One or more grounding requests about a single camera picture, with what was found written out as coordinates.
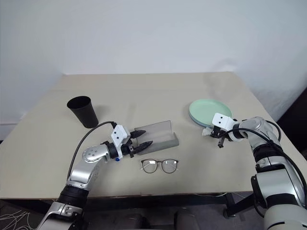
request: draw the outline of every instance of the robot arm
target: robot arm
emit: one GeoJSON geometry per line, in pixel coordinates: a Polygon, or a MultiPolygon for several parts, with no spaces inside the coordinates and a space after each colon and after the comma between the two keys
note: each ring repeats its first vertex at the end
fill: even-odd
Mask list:
{"type": "Polygon", "coordinates": [[[86,229],[83,208],[100,168],[111,159],[119,161],[125,155],[133,157],[135,153],[149,147],[152,141],[137,147],[132,146],[131,138],[137,138],[143,133],[143,130],[130,133],[124,126],[116,125],[111,134],[114,143],[106,141],[87,148],[82,153],[82,160],[76,164],[68,177],[59,198],[52,203],[37,230],[86,229]]]}
{"type": "Polygon", "coordinates": [[[218,113],[212,123],[211,136],[221,138],[220,148],[225,138],[230,141],[247,138],[250,143],[257,171],[251,178],[254,196],[262,207],[268,209],[264,216],[264,229],[306,229],[307,210],[302,181],[285,158],[271,125],[261,117],[239,123],[218,113]]]}

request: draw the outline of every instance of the black plastic cup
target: black plastic cup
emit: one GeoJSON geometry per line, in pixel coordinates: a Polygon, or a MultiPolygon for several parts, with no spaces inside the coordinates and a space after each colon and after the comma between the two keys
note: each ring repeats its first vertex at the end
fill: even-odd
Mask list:
{"type": "Polygon", "coordinates": [[[67,102],[67,107],[72,110],[84,127],[93,128],[98,125],[91,98],[87,96],[74,97],[67,102]]]}

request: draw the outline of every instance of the beige table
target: beige table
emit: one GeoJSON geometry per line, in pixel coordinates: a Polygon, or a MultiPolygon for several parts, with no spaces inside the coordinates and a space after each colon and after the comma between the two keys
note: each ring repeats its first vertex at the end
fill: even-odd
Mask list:
{"type": "MultiPolygon", "coordinates": [[[[250,191],[255,162],[248,141],[202,137],[202,127],[189,117],[196,99],[225,103],[238,120],[262,116],[272,120],[260,102],[230,72],[63,76],[0,145],[1,198],[56,198],[66,182],[73,152],[88,131],[67,109],[69,99],[92,98],[100,122],[113,120],[131,131],[171,120],[179,146],[109,162],[100,172],[90,196],[159,195],[250,191]],[[140,170],[145,158],[179,160],[179,170],[153,174],[140,170]]],[[[110,126],[93,132],[81,146],[110,140],[110,126]]],[[[307,162],[283,133],[282,147],[307,177],[307,162]]]]}

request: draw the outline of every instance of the green plate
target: green plate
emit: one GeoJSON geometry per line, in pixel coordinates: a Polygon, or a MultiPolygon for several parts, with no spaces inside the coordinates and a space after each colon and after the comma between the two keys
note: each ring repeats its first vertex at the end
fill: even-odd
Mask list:
{"type": "Polygon", "coordinates": [[[214,99],[199,99],[191,103],[189,114],[193,121],[204,127],[213,127],[212,119],[215,113],[231,117],[230,109],[214,99]]]}

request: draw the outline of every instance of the glasses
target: glasses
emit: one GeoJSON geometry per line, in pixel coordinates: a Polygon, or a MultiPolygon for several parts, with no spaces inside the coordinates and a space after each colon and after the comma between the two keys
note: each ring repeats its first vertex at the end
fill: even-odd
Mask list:
{"type": "Polygon", "coordinates": [[[177,169],[178,162],[174,159],[166,159],[164,161],[156,161],[154,159],[142,160],[142,167],[146,173],[154,173],[158,168],[158,163],[161,163],[162,170],[165,173],[173,173],[177,169]]]}

